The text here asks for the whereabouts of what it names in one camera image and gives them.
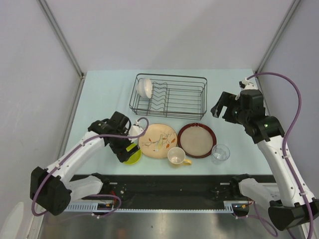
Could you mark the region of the yellow green bowl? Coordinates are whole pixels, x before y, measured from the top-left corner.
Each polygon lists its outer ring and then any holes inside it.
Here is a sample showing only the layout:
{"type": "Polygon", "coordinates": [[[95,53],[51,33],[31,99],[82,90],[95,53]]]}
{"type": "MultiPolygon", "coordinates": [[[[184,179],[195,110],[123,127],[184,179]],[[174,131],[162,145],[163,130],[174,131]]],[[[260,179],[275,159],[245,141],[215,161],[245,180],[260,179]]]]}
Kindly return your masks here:
{"type": "MultiPolygon", "coordinates": [[[[131,149],[133,149],[135,146],[138,146],[135,143],[132,143],[130,146],[126,148],[126,151],[129,152],[131,149]]],[[[127,161],[124,162],[126,165],[133,165],[136,164],[142,156],[142,152],[140,148],[138,147],[138,151],[136,151],[127,161]]]]}

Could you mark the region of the dark wire dish rack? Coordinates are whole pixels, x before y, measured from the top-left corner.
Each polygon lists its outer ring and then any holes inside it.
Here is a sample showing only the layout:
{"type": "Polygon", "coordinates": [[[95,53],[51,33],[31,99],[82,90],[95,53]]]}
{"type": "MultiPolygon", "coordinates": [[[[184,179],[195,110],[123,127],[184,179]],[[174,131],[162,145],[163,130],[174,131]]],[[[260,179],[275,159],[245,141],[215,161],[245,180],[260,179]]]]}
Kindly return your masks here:
{"type": "Polygon", "coordinates": [[[205,77],[139,73],[136,75],[129,108],[137,115],[201,120],[207,112],[205,77]],[[138,90],[144,80],[152,83],[150,97],[138,90]]]}

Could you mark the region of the white bowl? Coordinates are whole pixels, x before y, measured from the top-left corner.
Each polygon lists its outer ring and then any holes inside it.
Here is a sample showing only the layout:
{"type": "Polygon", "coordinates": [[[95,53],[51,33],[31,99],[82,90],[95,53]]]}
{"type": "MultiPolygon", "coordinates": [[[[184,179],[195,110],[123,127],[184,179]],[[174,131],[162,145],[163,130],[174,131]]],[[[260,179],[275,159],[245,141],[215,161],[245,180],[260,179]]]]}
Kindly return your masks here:
{"type": "Polygon", "coordinates": [[[145,99],[152,97],[153,85],[149,78],[140,78],[137,85],[137,93],[145,99]]]}

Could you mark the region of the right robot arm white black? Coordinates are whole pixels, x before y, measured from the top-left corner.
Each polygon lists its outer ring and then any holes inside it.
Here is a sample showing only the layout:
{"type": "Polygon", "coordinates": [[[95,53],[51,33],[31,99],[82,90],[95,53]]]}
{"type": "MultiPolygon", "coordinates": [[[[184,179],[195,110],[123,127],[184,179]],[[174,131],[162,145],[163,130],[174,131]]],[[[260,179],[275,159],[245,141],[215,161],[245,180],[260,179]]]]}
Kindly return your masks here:
{"type": "Polygon", "coordinates": [[[279,195],[275,196],[248,174],[235,176],[230,181],[230,195],[241,200],[248,197],[267,210],[273,225],[280,231],[305,223],[319,216],[319,201],[309,191],[297,172],[287,146],[282,146],[285,132],[276,117],[266,115],[264,97],[259,90],[243,90],[240,95],[223,92],[211,109],[218,118],[226,107],[223,119],[244,126],[245,132],[268,162],[279,195]]]}

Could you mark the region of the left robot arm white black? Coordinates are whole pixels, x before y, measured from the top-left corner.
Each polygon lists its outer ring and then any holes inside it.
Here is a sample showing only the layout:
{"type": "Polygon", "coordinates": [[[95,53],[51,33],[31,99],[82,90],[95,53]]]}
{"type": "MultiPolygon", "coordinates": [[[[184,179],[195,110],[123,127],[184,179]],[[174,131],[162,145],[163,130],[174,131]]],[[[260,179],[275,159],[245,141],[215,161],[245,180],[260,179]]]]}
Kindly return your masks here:
{"type": "Polygon", "coordinates": [[[36,167],[30,177],[31,211],[36,217],[43,213],[36,211],[39,205],[46,213],[61,214],[72,201],[86,197],[114,198],[110,194],[110,180],[99,173],[74,181],[75,173],[100,149],[109,146],[117,159],[123,163],[140,148],[132,143],[145,135],[148,128],[135,123],[120,112],[114,112],[109,119],[97,120],[88,127],[80,141],[67,153],[46,168],[36,167]]]}

